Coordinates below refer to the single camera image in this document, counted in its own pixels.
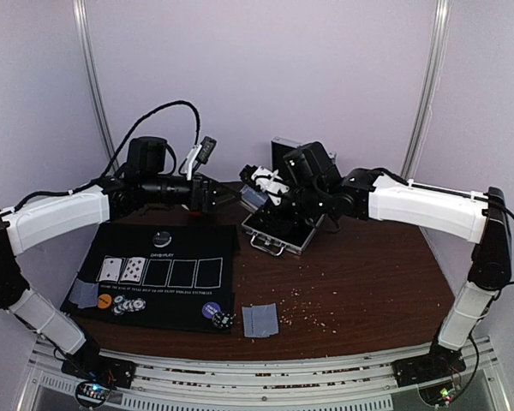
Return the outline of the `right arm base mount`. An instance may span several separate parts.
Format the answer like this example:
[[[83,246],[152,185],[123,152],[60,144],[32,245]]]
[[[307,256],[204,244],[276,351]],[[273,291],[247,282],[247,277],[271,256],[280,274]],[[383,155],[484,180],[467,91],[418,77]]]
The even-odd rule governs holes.
[[[460,352],[455,354],[427,353],[395,360],[391,365],[398,387],[447,378],[453,371],[463,372],[467,368]]]

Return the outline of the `white blue chips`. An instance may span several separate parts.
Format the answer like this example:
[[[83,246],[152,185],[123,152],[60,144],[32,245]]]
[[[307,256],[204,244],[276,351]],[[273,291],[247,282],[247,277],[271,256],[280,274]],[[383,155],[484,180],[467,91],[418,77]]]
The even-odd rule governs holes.
[[[112,300],[112,314],[122,316],[125,313],[137,313],[146,308],[146,301],[142,298],[128,299],[124,295],[118,295]]]

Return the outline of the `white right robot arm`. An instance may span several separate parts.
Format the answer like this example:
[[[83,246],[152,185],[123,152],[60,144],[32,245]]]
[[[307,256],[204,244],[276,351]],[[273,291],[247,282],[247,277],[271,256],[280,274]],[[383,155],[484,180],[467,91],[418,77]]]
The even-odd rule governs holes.
[[[422,359],[422,371],[441,377],[455,363],[454,351],[487,315],[512,277],[512,238],[501,188],[484,191],[407,180],[382,167],[342,175],[318,141],[298,146],[282,159],[288,176],[259,166],[249,182],[268,197],[260,215],[268,223],[351,217],[403,223],[424,234],[455,300]]]

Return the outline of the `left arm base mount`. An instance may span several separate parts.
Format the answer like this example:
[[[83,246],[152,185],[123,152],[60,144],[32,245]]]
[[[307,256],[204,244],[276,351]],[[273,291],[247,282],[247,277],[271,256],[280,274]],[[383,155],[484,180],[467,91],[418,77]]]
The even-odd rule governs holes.
[[[68,358],[63,361],[61,372],[93,381],[107,388],[131,387],[136,370],[136,364],[130,360],[98,355],[90,360],[78,357]]]

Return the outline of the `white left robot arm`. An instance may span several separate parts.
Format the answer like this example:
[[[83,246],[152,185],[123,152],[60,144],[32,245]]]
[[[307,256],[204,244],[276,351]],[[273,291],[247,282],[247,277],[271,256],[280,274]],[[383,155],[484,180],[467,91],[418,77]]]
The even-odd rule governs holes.
[[[88,188],[40,194],[23,205],[0,208],[0,309],[16,316],[38,336],[73,355],[74,368],[88,380],[101,378],[105,359],[92,351],[90,338],[57,305],[42,295],[21,270],[28,255],[60,250],[80,232],[113,222],[149,204],[184,206],[209,214],[240,200],[229,184],[197,175],[152,176],[139,181],[102,177]]]

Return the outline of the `boxed deck of cards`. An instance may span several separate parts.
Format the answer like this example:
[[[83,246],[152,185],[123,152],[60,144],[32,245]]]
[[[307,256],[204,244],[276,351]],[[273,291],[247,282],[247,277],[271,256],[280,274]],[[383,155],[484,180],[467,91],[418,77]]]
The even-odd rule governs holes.
[[[249,186],[245,186],[241,190],[241,200],[246,208],[254,212],[261,208],[269,200],[269,197],[262,192],[253,190]]]

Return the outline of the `dealt card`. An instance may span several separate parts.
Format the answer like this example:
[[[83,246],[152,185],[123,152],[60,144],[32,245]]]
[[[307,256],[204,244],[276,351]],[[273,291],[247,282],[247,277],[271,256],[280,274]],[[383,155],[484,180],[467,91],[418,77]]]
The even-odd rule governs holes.
[[[260,311],[257,307],[242,307],[243,335],[248,338],[258,338],[262,329],[258,325]]]

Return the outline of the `clear acrylic dealer button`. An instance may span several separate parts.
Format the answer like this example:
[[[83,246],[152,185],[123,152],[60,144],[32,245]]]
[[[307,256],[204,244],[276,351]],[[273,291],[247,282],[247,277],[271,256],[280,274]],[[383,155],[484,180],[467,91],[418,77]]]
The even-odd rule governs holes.
[[[157,248],[167,247],[172,240],[172,235],[168,231],[158,231],[152,238],[152,244]]]

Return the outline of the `blue small blind button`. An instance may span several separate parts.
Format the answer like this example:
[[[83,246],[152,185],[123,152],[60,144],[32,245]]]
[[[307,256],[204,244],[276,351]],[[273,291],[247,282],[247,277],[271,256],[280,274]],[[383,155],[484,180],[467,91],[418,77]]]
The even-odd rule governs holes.
[[[206,319],[212,319],[216,313],[221,312],[220,305],[215,301],[205,303],[201,308],[201,313]]]

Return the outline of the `dealt cards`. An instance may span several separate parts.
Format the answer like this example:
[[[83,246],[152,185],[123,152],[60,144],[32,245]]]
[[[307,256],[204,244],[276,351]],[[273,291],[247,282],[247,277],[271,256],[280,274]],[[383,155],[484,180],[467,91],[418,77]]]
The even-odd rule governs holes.
[[[69,294],[69,302],[80,309],[92,308],[98,305],[99,285],[76,280]]]

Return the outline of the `orange big blind button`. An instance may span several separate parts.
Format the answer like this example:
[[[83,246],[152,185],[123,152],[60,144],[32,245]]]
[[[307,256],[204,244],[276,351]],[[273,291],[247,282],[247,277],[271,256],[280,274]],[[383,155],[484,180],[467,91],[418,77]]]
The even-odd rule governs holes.
[[[111,307],[113,299],[109,294],[101,294],[98,296],[97,308],[105,310]]]

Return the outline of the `black poker chip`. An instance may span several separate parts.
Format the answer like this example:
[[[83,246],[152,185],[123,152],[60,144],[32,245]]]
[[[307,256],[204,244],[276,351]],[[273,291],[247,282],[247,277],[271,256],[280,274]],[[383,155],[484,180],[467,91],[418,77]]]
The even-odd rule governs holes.
[[[216,312],[212,316],[212,324],[218,330],[227,330],[233,324],[233,315],[225,312]]]

